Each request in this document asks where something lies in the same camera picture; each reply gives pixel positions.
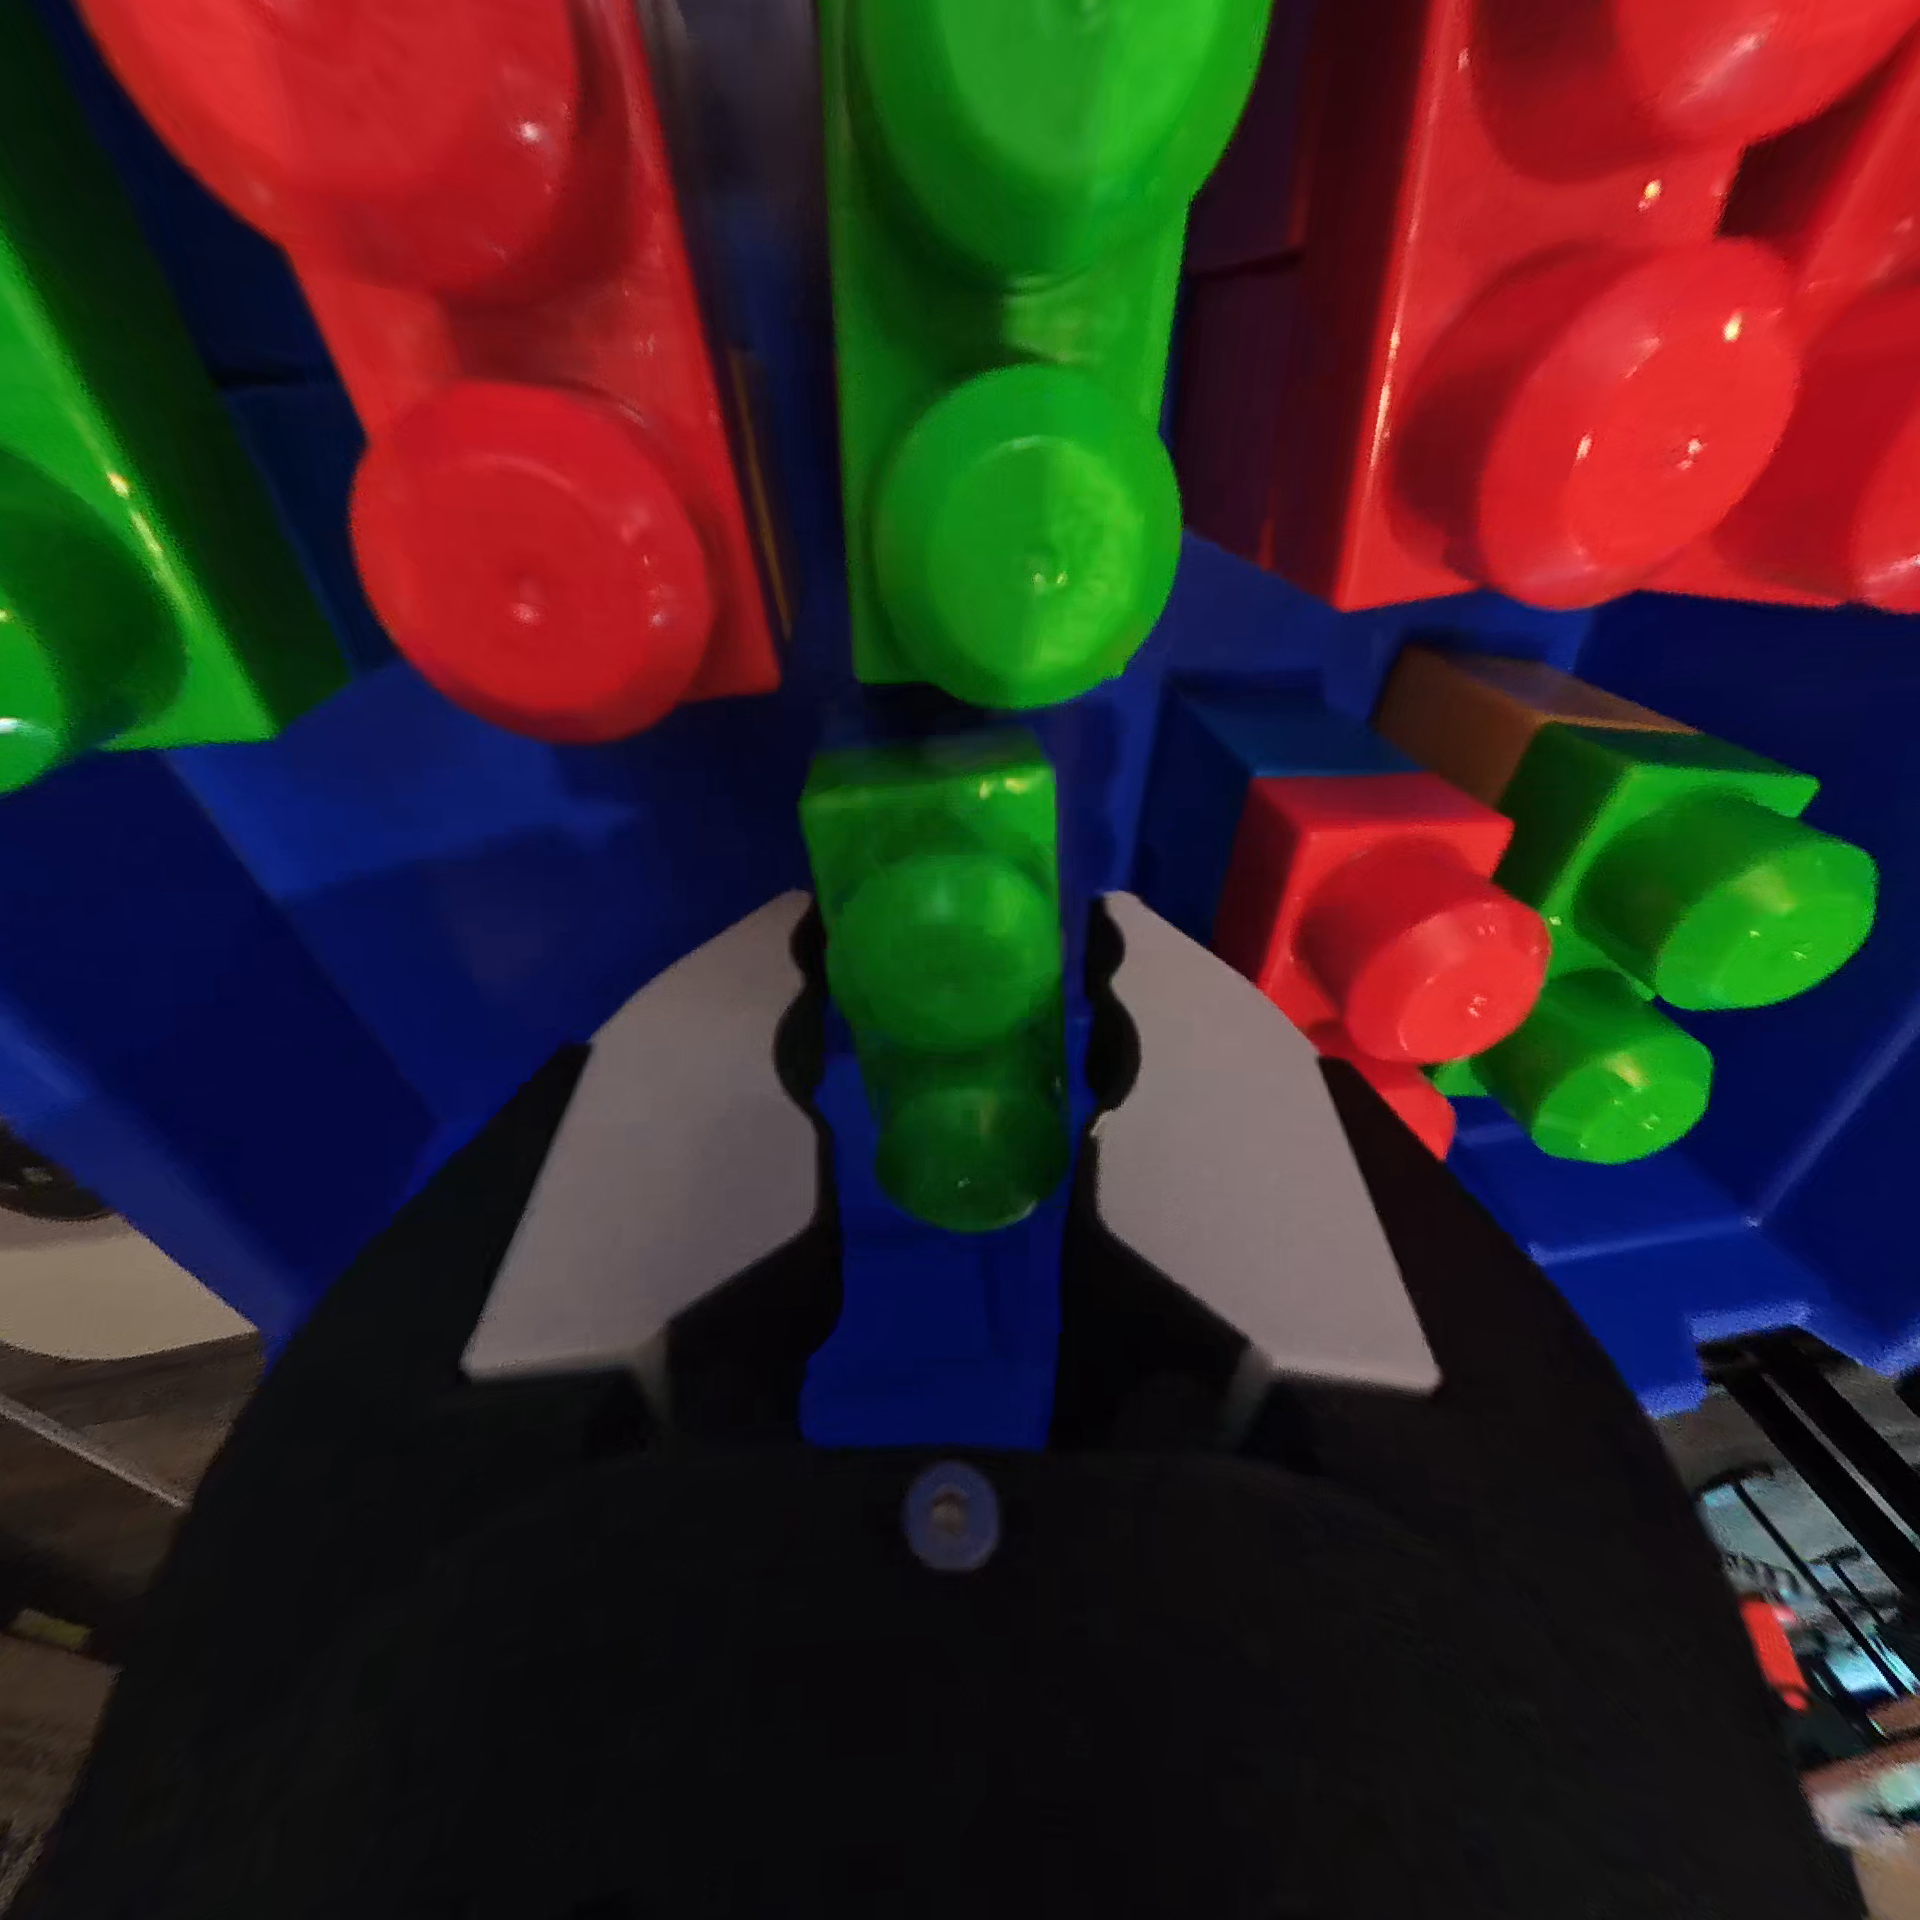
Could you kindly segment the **blue plastic bin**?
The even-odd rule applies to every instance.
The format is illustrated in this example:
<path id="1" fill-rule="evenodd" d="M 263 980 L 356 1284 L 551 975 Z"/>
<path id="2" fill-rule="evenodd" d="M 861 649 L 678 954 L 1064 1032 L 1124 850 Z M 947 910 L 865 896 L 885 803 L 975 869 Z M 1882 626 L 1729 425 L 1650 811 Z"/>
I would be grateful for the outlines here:
<path id="1" fill-rule="evenodd" d="M 1273 5 L 1184 220 L 1161 407 L 1173 595 L 1114 678 L 993 709 L 852 673 L 820 5 L 635 5 L 779 681 L 633 740 L 543 743 L 452 703 L 378 623 L 351 547 L 364 432 L 286 255 L 155 135 L 80 5 L 31 10 L 351 681 L 267 743 L 91 751 L 3 792 L 3 1177 L 121 1215 L 284 1352 L 403 1194 L 551 1054 L 755 905 L 815 898 L 799 817 L 815 757 L 1029 727 L 1061 789 L 1067 1171 L 993 1236 L 903 1215 L 825 975 L 845 1254 L 800 1416 L 825 1445 L 1038 1445 L 1092 1118 L 1092 905 L 1134 892 L 1215 951 L 1252 783 L 1197 743 L 1179 691 L 1301 687 L 1371 724 L 1400 650 L 1435 643 L 1556 664 L 1808 775 L 1808 821 L 1882 874 L 1869 942 L 1808 994 L 1672 1010 L 1714 1087 L 1668 1151 L 1549 1157 L 1493 1097 L 1447 1094 L 1444 1171 L 1658 1416 L 1703 1399 L 1705 1352 L 1774 1333 L 1918 1369 L 1918 27 L 1735 175 L 1721 229 L 1788 262 L 1803 361 L 1732 515 L 1590 609 L 1464 587 L 1339 611 L 1256 557 L 1322 10 Z"/>

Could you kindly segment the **red two-stud mega block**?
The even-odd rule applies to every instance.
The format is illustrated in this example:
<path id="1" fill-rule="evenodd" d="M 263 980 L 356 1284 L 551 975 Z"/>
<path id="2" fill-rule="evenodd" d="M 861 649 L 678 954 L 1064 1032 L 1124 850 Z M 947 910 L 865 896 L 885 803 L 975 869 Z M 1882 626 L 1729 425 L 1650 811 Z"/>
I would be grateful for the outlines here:
<path id="1" fill-rule="evenodd" d="M 364 432 L 351 547 L 452 703 L 619 743 L 779 681 L 633 5 L 80 5 Z"/>

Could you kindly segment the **large red mega block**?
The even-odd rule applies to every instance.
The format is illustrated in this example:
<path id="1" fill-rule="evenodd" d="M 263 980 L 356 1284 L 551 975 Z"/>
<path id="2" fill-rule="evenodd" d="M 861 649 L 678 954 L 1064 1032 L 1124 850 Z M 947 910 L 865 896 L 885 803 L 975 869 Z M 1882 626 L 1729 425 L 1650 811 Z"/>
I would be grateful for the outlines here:
<path id="1" fill-rule="evenodd" d="M 1918 5 L 1322 5 L 1256 557 L 1339 611 L 1590 609 L 1711 536 L 1802 385 L 1747 149 Z"/>

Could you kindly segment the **orange mega block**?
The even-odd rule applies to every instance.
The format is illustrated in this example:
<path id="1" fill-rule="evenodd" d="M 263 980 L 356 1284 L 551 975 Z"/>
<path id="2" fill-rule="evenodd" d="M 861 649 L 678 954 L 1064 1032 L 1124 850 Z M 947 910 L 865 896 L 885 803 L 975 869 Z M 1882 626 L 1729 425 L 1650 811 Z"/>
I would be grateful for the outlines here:
<path id="1" fill-rule="evenodd" d="M 1374 701 L 1371 727 L 1428 775 L 1493 807 L 1546 727 L 1690 734 L 1683 720 L 1556 664 L 1435 643 L 1400 650 Z"/>

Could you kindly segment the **green two-stud mega block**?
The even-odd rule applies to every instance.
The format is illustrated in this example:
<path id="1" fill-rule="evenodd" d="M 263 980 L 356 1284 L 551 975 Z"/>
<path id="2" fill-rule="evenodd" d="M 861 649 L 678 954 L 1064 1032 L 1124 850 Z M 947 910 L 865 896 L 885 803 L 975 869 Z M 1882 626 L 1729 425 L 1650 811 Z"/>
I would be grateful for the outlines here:
<path id="1" fill-rule="evenodd" d="M 1711 1106 L 1714 1054 L 1672 1010 L 1784 1003 L 1869 942 L 1878 864 L 1808 821 L 1817 780 L 1703 733 L 1549 720 L 1497 807 L 1497 885 L 1549 931 L 1549 975 L 1503 1040 L 1432 1066 L 1549 1157 L 1630 1164 Z"/>
<path id="2" fill-rule="evenodd" d="M 1043 743 L 986 727 L 831 748 L 799 817 L 882 1194 L 951 1236 L 1022 1225 L 1069 1157 L 1061 789 Z"/>
<path id="3" fill-rule="evenodd" d="M 1271 5 L 820 5 L 851 643 L 993 709 L 1114 678 L 1173 595 L 1188 208 Z"/>

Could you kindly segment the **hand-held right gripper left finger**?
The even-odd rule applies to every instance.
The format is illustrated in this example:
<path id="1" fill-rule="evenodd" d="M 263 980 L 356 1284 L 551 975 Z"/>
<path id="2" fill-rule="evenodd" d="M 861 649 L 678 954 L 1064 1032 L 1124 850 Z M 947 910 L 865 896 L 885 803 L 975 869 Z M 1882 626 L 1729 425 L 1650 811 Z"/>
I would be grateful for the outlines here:
<path id="1" fill-rule="evenodd" d="M 793 1420 L 842 1313 L 825 934 L 782 892 L 588 1045 L 462 1353 L 478 1387 L 631 1374 L 664 1420 Z"/>

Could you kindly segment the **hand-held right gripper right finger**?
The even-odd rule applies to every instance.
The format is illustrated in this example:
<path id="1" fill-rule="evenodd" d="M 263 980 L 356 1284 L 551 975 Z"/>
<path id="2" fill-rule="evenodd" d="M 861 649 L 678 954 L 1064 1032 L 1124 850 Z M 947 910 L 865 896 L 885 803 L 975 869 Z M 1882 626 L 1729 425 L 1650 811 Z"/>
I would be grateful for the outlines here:
<path id="1" fill-rule="evenodd" d="M 1315 1045 L 1134 892 L 1086 923 L 1086 1092 L 1051 1429 L 1184 1380 L 1250 1424 L 1276 1383 L 1432 1399 L 1440 1366 Z"/>

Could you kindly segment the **small red mega block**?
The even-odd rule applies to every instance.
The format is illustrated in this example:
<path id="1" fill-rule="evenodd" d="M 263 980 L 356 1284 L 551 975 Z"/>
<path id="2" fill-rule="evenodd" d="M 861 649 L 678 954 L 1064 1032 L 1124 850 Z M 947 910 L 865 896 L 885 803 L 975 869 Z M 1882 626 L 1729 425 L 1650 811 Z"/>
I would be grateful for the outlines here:
<path id="1" fill-rule="evenodd" d="M 1458 1118 L 1428 1072 L 1506 1040 L 1549 973 L 1538 910 L 1493 879 L 1512 832 L 1428 771 L 1259 776 L 1215 914 L 1215 954 L 1437 1163 Z"/>

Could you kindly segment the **blue mega block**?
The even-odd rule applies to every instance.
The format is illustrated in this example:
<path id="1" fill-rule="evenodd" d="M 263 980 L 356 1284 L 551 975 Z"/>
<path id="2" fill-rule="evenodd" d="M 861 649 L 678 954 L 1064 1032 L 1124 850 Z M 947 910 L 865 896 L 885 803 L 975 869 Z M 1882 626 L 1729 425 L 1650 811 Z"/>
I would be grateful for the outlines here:
<path id="1" fill-rule="evenodd" d="M 1239 776 L 1400 776 L 1421 775 L 1371 724 L 1301 687 L 1184 687 L 1179 714 L 1197 743 L 1222 751 Z"/>

